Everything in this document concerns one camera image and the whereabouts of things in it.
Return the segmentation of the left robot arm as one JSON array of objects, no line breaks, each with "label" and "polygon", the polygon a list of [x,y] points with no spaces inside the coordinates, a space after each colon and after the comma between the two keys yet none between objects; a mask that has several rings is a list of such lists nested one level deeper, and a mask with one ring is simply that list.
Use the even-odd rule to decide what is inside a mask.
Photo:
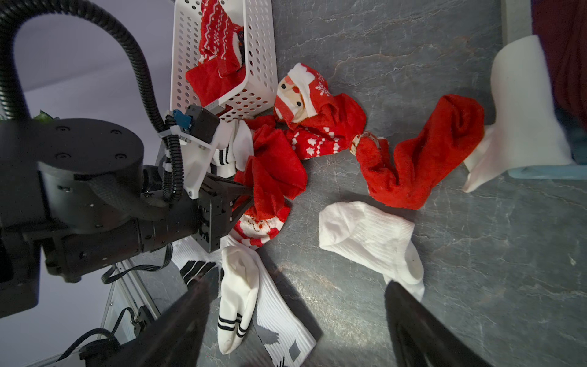
[{"label": "left robot arm", "polygon": [[[164,158],[145,165],[144,145],[132,131],[97,119],[31,117],[15,66],[14,43],[24,23],[41,15],[70,15],[115,39],[128,57]],[[202,163],[184,171],[181,139],[215,146],[219,119],[197,106],[189,132],[162,116],[142,49],[128,29],[90,1],[4,1],[1,4],[1,315],[36,307],[40,267],[68,283],[165,249],[193,236],[214,252],[252,206],[252,189],[209,173]]]}]

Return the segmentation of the red snowflake sock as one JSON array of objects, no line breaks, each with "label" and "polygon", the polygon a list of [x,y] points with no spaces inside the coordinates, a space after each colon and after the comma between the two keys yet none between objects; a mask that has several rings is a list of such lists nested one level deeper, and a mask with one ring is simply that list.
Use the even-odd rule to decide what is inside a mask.
[{"label": "red snowflake sock", "polygon": [[418,210],[432,189],[470,156],[485,134],[485,111],[474,99],[443,96],[420,134],[397,144],[370,132],[356,137],[355,156],[370,197]]}]

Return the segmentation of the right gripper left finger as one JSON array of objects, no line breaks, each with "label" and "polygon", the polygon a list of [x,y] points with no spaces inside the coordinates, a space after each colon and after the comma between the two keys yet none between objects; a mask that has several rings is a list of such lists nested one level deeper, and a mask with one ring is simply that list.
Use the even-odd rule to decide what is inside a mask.
[{"label": "right gripper left finger", "polygon": [[138,335],[110,356],[105,366],[195,366],[200,354],[210,304],[219,293],[218,268],[201,268],[187,279],[176,268],[162,275],[131,272],[113,282],[130,296],[131,306],[145,306],[153,320],[135,311]]}]

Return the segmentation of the plain red fleece sock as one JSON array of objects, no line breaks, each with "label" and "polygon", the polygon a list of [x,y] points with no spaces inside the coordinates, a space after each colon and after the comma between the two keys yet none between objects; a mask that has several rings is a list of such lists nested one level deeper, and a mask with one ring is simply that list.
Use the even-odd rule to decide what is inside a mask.
[{"label": "plain red fleece sock", "polygon": [[246,215],[256,221],[274,217],[283,221],[289,214],[286,200],[294,200],[307,189],[307,172],[273,116],[247,120],[246,124],[252,129],[254,154],[234,178],[253,189],[254,204]]}]

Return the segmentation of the red white striped sock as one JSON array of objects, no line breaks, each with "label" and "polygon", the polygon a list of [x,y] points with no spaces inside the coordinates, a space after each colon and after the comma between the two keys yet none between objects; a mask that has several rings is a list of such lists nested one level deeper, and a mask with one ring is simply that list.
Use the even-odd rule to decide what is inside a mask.
[{"label": "red white striped sock", "polygon": [[203,1],[200,10],[200,59],[186,80],[206,107],[244,80],[244,30],[218,1]]}]

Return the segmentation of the white sock black ankle stripes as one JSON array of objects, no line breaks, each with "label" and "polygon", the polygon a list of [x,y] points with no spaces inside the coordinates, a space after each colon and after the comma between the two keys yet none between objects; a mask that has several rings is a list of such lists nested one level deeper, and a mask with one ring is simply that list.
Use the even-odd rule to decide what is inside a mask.
[{"label": "white sock black ankle stripes", "polygon": [[223,249],[222,266],[217,341],[220,353],[227,355],[249,331],[258,299],[259,270],[249,253],[237,246]]}]

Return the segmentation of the pink purple yellow sock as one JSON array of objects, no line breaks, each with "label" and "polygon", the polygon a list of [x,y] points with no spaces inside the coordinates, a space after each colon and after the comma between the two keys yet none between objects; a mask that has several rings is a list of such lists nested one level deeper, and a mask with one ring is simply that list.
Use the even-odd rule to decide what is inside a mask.
[{"label": "pink purple yellow sock", "polygon": [[531,15],[556,105],[586,126],[586,1],[533,1]]}]

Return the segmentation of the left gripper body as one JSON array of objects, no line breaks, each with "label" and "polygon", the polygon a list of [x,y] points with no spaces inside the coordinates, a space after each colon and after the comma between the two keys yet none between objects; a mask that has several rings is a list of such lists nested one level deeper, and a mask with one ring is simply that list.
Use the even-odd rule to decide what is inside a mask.
[{"label": "left gripper body", "polygon": [[217,251],[221,238],[229,235],[253,203],[252,188],[207,174],[196,199],[200,225],[192,237],[207,253]]}]

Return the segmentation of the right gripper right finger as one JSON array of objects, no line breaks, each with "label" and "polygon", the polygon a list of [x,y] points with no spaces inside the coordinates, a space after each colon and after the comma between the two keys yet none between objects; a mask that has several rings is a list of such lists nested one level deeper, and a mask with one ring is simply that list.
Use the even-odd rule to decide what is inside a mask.
[{"label": "right gripper right finger", "polygon": [[398,366],[488,366],[401,284],[385,291],[388,329]]}]

